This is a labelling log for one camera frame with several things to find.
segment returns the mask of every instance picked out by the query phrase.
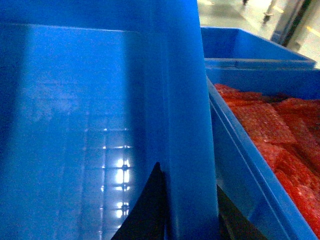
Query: blue plastic crate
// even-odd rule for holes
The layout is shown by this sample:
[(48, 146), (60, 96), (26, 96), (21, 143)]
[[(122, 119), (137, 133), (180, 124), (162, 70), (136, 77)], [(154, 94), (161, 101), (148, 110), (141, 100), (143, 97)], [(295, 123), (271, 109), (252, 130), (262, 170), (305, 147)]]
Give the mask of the blue plastic crate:
[(110, 239), (156, 162), (169, 238), (216, 238), (197, 1), (0, 9), (0, 238)]
[(239, 28), (201, 27), (205, 64), (237, 68), (312, 69), (316, 61)]
[(319, 70), (207, 68), (217, 184), (270, 240), (317, 237), (213, 84), (241, 91), (320, 98)]

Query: gray floor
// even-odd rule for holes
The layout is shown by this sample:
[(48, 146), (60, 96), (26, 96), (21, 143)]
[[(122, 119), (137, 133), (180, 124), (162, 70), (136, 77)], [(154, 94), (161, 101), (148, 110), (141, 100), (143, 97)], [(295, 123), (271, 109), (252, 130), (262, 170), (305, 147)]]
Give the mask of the gray floor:
[[(246, 6), (242, 0), (197, 0), (199, 19), (202, 26), (241, 28), (263, 38), (270, 39), (277, 23), (285, 9), (288, 0), (278, 0), (274, 14), (267, 24), (263, 24), (264, 12), (271, 0), (248, 0)], [(320, 12), (310, 22), (310, 27), (320, 32)], [(306, 31), (305, 41), (299, 50), (303, 54), (318, 62), (320, 68), (320, 37)]]

